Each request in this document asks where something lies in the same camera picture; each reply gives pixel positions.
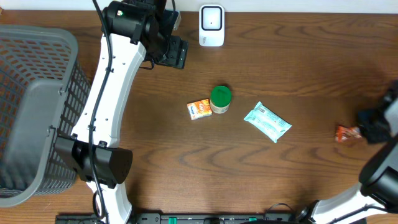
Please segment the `red chocolate bar wrapper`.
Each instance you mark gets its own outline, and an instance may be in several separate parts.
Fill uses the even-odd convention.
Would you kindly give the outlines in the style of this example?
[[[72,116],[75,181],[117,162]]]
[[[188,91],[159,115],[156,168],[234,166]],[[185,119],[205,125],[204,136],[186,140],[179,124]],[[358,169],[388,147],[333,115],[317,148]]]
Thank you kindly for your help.
[[[355,127],[347,128],[345,126],[337,126],[335,132],[335,141],[344,142],[350,139],[360,139],[362,138],[360,129]]]

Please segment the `small orange snack box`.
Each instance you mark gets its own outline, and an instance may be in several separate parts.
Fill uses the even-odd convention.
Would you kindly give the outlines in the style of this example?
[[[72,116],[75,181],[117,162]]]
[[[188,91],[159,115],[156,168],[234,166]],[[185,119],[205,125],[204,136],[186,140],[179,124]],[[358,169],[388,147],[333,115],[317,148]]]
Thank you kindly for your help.
[[[191,120],[204,118],[213,114],[210,108],[209,99],[199,100],[187,104],[187,109]]]

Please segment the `green lid jar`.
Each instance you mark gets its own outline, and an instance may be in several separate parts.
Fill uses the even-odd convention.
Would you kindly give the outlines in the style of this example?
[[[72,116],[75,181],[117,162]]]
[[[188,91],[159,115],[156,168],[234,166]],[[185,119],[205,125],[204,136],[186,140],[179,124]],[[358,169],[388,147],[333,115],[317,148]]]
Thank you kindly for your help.
[[[231,90],[223,85],[214,87],[210,96],[210,108],[216,114],[223,114],[228,111],[232,100]]]

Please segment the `light blue tissue pack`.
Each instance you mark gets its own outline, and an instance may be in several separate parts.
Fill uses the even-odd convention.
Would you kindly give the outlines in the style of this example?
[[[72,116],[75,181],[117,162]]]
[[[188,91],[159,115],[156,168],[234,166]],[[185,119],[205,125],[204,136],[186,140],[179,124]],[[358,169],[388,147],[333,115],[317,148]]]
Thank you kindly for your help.
[[[277,143],[277,140],[292,127],[290,123],[265,107],[260,101],[244,117],[244,120],[255,126],[274,143]]]

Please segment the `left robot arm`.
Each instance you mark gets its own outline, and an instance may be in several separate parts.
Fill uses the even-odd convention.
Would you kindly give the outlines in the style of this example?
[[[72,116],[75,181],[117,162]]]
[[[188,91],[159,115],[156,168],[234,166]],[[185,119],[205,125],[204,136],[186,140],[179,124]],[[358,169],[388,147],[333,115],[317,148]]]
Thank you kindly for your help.
[[[98,11],[101,52],[90,94],[68,137],[58,137],[60,158],[93,191],[93,214],[65,223],[128,223],[132,204],[125,180],[133,154],[122,149],[120,130],[136,73],[144,62],[183,68],[188,43],[172,35],[180,13],[165,0],[113,1]]]

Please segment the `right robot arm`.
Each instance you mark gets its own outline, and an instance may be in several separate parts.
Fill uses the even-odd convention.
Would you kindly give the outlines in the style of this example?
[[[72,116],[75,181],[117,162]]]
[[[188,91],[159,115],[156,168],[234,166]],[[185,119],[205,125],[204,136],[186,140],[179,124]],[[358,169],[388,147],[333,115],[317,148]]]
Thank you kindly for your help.
[[[358,128],[369,144],[386,145],[365,164],[356,185],[314,201],[296,214],[298,223],[355,223],[397,213],[397,80],[375,108],[358,113]]]

